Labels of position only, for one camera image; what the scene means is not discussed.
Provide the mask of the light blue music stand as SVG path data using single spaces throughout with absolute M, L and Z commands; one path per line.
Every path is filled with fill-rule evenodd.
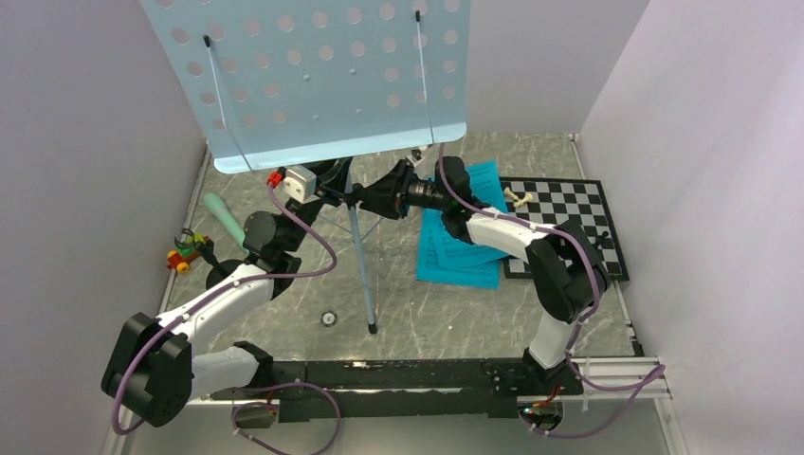
M 466 133 L 467 1 L 146 1 L 221 173 Z

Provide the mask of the mint green toy microphone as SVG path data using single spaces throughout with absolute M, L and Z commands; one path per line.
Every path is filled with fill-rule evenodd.
M 213 192 L 207 193 L 203 201 L 205 207 L 220 222 L 235 244 L 243 251 L 246 251 L 247 249 L 244 247 L 246 238 L 244 228 L 229 211 L 225 201 Z

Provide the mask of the black microphone desk stand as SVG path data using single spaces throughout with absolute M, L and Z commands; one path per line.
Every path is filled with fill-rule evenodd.
M 237 259 L 218 260 L 214 254 L 214 241 L 209 236 L 196 234 L 189 228 L 182 228 L 181 235 L 182 239 L 174 237 L 176 253 L 180 254 L 182 250 L 189 250 L 196 256 L 200 256 L 210 266 L 210 272 L 205 279 L 207 290 L 219 284 L 244 263 L 243 260 Z

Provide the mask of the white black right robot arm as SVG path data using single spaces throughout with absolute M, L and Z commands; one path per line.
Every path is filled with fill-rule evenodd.
M 452 238 L 524 261 L 544 315 L 525 350 L 531 362 L 522 370 L 523 381 L 539 394 L 558 383 L 558 366 L 570 358 L 581 324 L 612 283 L 580 223 L 539 224 L 492 207 L 473 195 L 470 175 L 457 156 L 440 156 L 431 179 L 418 177 L 413 165 L 401 160 L 372 185 L 354 185 L 346 199 L 392 220 L 406 217 L 412 207 L 436 210 Z

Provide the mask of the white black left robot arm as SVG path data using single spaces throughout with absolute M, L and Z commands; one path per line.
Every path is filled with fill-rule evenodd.
M 281 167 L 266 184 L 276 212 L 248 216 L 243 260 L 214 261 L 208 289 L 195 299 L 123 324 L 101 380 L 113 398 L 112 427 L 127 435 L 141 424 L 161 427 L 193 399 L 238 388 L 247 397 L 272 385 L 273 358 L 249 342 L 199 354 L 233 321 L 279 297 L 295 280 L 327 274 L 338 258 L 312 225 L 325 204 L 322 183 L 343 179 L 345 160 Z

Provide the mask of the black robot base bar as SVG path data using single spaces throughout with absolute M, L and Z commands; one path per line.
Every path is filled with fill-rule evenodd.
M 332 404 L 317 391 L 295 388 L 306 382 L 329 392 L 345 418 L 483 414 L 515 418 L 521 407 L 547 398 L 574 398 L 581 381 L 566 365 L 544 373 L 519 357 L 475 359 L 277 361 L 269 378 L 239 390 L 212 394 L 214 400 L 265 400 L 275 391 L 282 423 L 329 418 Z

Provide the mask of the red green brick toy car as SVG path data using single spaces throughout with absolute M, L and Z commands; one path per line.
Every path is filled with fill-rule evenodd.
M 174 249 L 167 253 L 166 267 L 179 274 L 187 273 L 191 270 L 192 262 L 199 257 L 194 246 L 209 240 L 209 236 L 200 234 L 183 234 L 180 239 L 175 239 Z

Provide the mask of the black white chessboard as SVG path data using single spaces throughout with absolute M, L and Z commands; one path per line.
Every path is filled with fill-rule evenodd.
M 502 190 L 509 187 L 522 195 L 530 192 L 534 200 L 518 209 L 505 197 L 509 213 L 533 223 L 559 225 L 567 221 L 581 224 L 590 242 L 600 252 L 602 262 L 615 282 L 627 282 L 630 273 L 616 233 L 605 192 L 598 180 L 513 177 L 500 178 Z M 605 245 L 595 244 L 603 231 L 611 233 Z

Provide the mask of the black chess piece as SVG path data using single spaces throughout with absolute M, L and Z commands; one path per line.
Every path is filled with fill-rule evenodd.
M 596 236 L 595 244 L 597 246 L 605 245 L 606 241 L 610 238 L 611 233 L 609 231 L 603 231 L 599 235 Z

